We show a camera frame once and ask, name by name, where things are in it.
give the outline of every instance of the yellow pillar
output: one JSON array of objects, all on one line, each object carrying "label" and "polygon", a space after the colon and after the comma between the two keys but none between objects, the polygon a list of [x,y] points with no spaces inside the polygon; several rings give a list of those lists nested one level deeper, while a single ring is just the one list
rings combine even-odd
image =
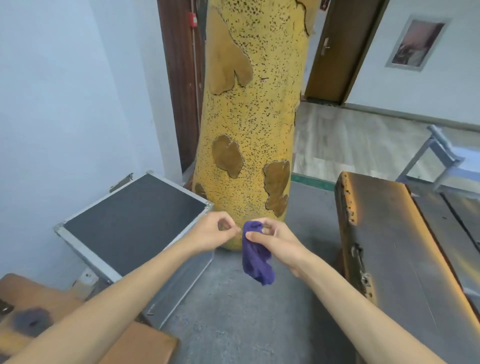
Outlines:
[{"label": "yellow pillar", "polygon": [[[282,219],[295,111],[319,0],[210,0],[193,190],[237,225]],[[241,238],[225,245],[241,248]]]}]

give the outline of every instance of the framed picture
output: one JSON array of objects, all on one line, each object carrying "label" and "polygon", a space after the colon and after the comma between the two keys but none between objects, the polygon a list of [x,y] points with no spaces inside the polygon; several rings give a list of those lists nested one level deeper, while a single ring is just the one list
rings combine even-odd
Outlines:
[{"label": "framed picture", "polygon": [[450,19],[411,15],[386,66],[421,71],[449,23]]}]

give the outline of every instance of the brown patch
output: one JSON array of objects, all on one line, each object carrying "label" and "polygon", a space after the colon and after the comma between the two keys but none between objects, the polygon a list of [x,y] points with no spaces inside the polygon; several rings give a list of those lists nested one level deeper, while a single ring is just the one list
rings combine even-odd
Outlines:
[{"label": "brown patch", "polygon": [[276,160],[265,164],[265,191],[268,199],[265,202],[267,210],[273,210],[275,216],[280,217],[287,208],[288,195],[283,194],[290,179],[290,162],[288,160]]},{"label": "brown patch", "polygon": [[213,160],[217,167],[226,170],[232,178],[237,178],[245,164],[239,144],[226,134],[221,134],[212,143]]},{"label": "brown patch", "polygon": [[197,182],[195,184],[194,192],[200,197],[203,197],[205,200],[208,200],[207,193],[205,192],[205,189],[204,189],[204,185],[202,185],[200,182]]},{"label": "brown patch", "polygon": [[315,16],[320,5],[320,0],[297,0],[305,8],[305,31],[309,36],[314,34]]},{"label": "brown patch", "polygon": [[235,75],[239,85],[246,86],[253,78],[252,64],[235,44],[227,24],[213,6],[208,9],[206,35],[206,72],[212,94],[231,90]]}]

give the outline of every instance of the purple sock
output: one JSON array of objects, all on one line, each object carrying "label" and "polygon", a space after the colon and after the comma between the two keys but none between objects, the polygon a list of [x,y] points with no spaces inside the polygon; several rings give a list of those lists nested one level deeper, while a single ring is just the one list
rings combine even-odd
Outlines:
[{"label": "purple sock", "polygon": [[275,280],[275,272],[267,263],[272,258],[272,253],[263,245],[248,240],[245,233],[249,231],[262,232],[263,226],[258,221],[247,221],[243,225],[241,244],[243,271],[254,280],[259,281],[262,286],[272,284]]}]

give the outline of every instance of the baseboard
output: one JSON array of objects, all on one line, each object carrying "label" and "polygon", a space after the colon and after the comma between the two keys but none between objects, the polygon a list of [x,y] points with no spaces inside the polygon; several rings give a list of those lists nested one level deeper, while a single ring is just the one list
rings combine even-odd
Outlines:
[{"label": "baseboard", "polygon": [[394,118],[414,120],[414,121],[424,122],[424,123],[427,123],[427,124],[448,126],[450,128],[454,128],[454,129],[462,129],[462,130],[468,130],[468,131],[472,131],[472,132],[480,132],[480,125],[470,124],[470,123],[467,123],[467,122],[461,122],[461,121],[455,121],[455,120],[449,120],[449,119],[439,119],[439,118],[433,118],[431,116],[410,114],[408,112],[374,108],[374,107],[371,107],[371,106],[357,105],[357,104],[350,104],[350,103],[345,103],[345,104],[342,105],[342,107],[346,108],[346,109],[370,112],[372,114],[392,116]]}]

